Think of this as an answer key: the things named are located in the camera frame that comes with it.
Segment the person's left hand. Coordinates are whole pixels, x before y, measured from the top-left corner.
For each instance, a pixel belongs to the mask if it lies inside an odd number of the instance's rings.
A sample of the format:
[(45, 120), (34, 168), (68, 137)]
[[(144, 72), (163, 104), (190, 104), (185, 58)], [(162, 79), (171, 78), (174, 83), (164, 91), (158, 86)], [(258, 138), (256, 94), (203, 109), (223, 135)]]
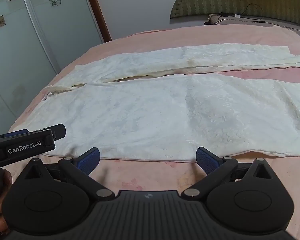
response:
[(10, 172), (8, 172), (6, 169), (4, 169), (4, 181), (5, 181), (5, 189), (0, 196), (0, 232), (5, 232), (6, 230), (8, 230), (6, 220), (4, 219), (4, 217), (2, 215), (2, 203), (6, 197), (6, 194), (8, 193), (8, 191), (11, 188), (12, 176), (11, 176)]

